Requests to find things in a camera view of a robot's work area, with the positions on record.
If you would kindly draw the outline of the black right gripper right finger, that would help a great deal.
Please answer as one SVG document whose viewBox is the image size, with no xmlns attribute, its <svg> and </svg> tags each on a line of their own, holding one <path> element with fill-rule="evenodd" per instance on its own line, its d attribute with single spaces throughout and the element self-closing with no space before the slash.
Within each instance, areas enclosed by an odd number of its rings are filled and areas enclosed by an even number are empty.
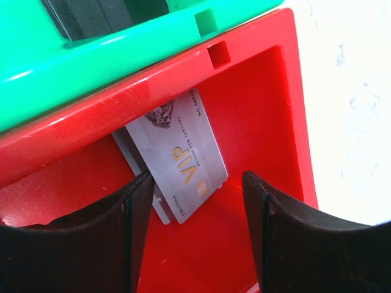
<svg viewBox="0 0 391 293">
<path fill-rule="evenodd" d="M 262 292 L 390 291 L 390 223 L 335 217 L 251 171 L 242 185 Z"/>
</svg>

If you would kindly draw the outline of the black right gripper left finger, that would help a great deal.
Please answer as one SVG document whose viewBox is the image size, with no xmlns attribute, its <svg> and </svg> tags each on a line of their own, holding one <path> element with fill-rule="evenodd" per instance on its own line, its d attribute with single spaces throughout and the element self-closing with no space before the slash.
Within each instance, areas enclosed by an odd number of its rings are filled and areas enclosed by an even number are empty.
<svg viewBox="0 0 391 293">
<path fill-rule="evenodd" d="M 1 291 L 136 292 L 154 186 L 143 172 L 47 225 L 2 225 Z"/>
</svg>

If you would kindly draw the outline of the white credit card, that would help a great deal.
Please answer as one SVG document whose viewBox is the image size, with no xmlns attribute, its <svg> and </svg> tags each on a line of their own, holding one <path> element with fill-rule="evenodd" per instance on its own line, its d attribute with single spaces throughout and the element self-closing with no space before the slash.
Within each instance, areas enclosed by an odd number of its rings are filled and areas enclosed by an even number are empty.
<svg viewBox="0 0 391 293">
<path fill-rule="evenodd" d="M 114 131 L 112 136 L 136 176 L 148 170 L 144 159 L 142 158 L 126 127 L 122 127 Z M 168 225 L 175 220 L 174 214 L 170 210 L 170 207 L 167 204 L 166 199 L 163 197 L 157 183 L 155 183 L 154 187 L 152 206 L 164 225 Z"/>
</svg>

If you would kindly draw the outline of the white magnetic stripe card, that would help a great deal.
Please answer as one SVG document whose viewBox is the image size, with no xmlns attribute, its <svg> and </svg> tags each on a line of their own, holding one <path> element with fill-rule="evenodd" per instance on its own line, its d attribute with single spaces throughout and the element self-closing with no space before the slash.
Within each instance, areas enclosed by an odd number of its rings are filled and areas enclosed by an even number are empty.
<svg viewBox="0 0 391 293">
<path fill-rule="evenodd" d="M 178 223 L 184 223 L 228 179 L 196 88 L 125 127 Z"/>
</svg>

